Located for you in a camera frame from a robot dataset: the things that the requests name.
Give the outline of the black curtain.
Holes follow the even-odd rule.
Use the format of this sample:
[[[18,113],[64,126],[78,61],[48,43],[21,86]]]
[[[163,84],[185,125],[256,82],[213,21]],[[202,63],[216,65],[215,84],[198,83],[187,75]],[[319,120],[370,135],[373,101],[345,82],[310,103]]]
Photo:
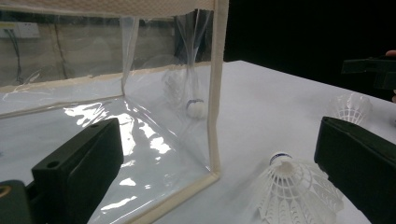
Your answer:
[[[230,0],[224,60],[246,61],[386,101],[349,59],[396,49],[396,0]]]

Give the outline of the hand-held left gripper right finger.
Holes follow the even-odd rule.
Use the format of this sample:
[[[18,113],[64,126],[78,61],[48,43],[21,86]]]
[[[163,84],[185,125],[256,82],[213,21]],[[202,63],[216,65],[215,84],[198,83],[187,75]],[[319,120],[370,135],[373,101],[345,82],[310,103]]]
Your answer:
[[[314,161],[372,224],[396,224],[396,145],[354,123],[324,117]]]

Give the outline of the white wall socket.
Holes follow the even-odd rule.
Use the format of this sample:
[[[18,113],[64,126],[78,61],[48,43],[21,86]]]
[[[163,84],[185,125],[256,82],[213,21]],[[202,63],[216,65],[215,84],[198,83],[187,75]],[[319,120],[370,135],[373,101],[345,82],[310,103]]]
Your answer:
[[[8,38],[14,33],[17,38],[39,38],[38,25],[33,22],[0,21],[0,38]]]

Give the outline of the white plastic shuttlecock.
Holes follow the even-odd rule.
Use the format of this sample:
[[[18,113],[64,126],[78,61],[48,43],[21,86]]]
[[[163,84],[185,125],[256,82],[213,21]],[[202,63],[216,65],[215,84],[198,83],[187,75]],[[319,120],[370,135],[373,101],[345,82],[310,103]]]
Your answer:
[[[207,103],[199,76],[192,66],[177,65],[163,76],[163,90],[169,104],[192,119],[204,119]]]
[[[335,224],[344,194],[315,163],[278,152],[259,176],[261,224]]]
[[[330,100],[328,115],[357,125],[364,125],[372,112],[372,104],[368,97],[352,92]]]

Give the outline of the white table cover sheet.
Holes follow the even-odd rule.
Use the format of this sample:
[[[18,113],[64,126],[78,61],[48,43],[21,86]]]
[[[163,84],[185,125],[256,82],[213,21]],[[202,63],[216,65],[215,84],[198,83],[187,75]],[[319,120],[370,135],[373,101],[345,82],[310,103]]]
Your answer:
[[[0,182],[31,182],[74,135],[117,119],[123,163],[89,224],[260,224],[260,174],[278,151],[313,160],[343,90],[243,61],[197,72],[204,119],[169,104],[164,68],[1,87]]]

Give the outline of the clear plastic bag beige trim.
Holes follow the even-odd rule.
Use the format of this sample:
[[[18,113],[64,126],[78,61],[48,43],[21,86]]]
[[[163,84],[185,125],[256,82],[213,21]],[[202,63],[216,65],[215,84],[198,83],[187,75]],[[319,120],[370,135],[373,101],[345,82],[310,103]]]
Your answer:
[[[230,0],[0,0],[0,224],[152,224],[219,178]]]

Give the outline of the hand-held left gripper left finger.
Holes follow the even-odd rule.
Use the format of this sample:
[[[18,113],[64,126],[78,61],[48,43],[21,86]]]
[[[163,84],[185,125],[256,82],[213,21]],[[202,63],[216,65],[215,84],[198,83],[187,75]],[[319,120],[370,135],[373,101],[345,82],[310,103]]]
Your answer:
[[[123,163],[120,124],[99,121],[32,168],[48,224],[87,224]]]

